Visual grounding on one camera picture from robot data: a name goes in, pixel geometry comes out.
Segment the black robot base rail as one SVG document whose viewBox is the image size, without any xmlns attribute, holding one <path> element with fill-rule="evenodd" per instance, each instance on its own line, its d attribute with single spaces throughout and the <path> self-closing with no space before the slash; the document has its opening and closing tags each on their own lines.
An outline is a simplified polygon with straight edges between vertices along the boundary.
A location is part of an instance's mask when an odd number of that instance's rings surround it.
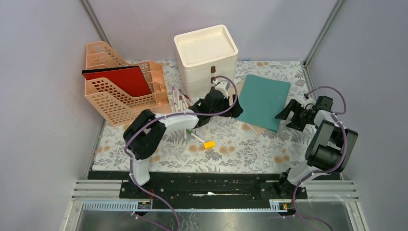
<svg viewBox="0 0 408 231">
<path fill-rule="evenodd" d="M 308 199 L 305 187 L 289 183 L 282 174 L 222 174 L 152 172 L 137 187 L 128 172 L 92 171 L 92 183 L 115 183 L 118 198 L 140 200 L 143 209 L 265 210 L 270 201 Z"/>
</svg>

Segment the red ring binder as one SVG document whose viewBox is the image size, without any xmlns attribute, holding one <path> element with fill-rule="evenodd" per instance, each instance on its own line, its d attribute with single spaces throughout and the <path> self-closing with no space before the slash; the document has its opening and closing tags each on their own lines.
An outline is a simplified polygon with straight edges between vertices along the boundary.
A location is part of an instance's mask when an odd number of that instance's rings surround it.
<svg viewBox="0 0 408 231">
<path fill-rule="evenodd" d="M 106 78 L 132 97 L 152 93 L 139 66 L 83 70 L 82 76 L 86 80 Z"/>
</svg>

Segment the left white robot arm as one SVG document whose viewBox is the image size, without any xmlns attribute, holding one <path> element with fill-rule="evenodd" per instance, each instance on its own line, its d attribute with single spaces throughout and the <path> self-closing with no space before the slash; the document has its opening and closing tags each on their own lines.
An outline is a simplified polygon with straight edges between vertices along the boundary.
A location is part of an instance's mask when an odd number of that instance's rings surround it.
<svg viewBox="0 0 408 231">
<path fill-rule="evenodd" d="M 149 159 L 164 135 L 183 129 L 200 128 L 215 116 L 237 118 L 243 112 L 238 93 L 228 95 L 233 81 L 224 76 L 212 78 L 210 91 L 192 106 L 178 112 L 155 114 L 143 110 L 123 133 L 124 151 L 130 158 L 131 192 L 138 198 L 149 193 Z"/>
</svg>

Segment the teal folder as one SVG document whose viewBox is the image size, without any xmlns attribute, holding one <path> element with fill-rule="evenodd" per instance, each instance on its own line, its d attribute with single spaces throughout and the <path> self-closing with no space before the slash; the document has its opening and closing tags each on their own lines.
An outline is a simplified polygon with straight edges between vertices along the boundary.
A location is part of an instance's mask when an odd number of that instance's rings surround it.
<svg viewBox="0 0 408 231">
<path fill-rule="evenodd" d="M 243 113 L 237 119 L 278 131 L 280 120 L 275 116 L 284 109 L 290 86 L 289 82 L 247 75 L 238 97 Z"/>
</svg>

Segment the white three-drawer cabinet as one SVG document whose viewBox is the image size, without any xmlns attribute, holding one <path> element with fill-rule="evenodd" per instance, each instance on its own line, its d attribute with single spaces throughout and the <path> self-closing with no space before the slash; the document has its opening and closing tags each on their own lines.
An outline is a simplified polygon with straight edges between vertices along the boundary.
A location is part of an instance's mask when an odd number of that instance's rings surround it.
<svg viewBox="0 0 408 231">
<path fill-rule="evenodd" d="M 176 35 L 174 43 L 182 85 L 190 98 L 203 98 L 212 77 L 235 79 L 239 51 L 225 25 Z"/>
</svg>

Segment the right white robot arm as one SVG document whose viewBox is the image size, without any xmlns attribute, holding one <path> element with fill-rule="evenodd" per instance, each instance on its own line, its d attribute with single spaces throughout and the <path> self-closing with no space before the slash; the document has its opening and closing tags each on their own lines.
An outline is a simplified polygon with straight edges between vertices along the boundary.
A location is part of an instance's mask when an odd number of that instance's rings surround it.
<svg viewBox="0 0 408 231">
<path fill-rule="evenodd" d="M 332 104 L 333 99 L 327 96 L 305 103 L 292 99 L 275 116 L 279 120 L 291 116 L 287 127 L 297 131 L 303 131 L 306 125 L 314 125 L 317 129 L 306 149 L 304 161 L 280 174 L 275 186 L 278 196 L 297 195 L 309 181 L 345 169 L 358 133 L 342 124 L 332 111 Z"/>
</svg>

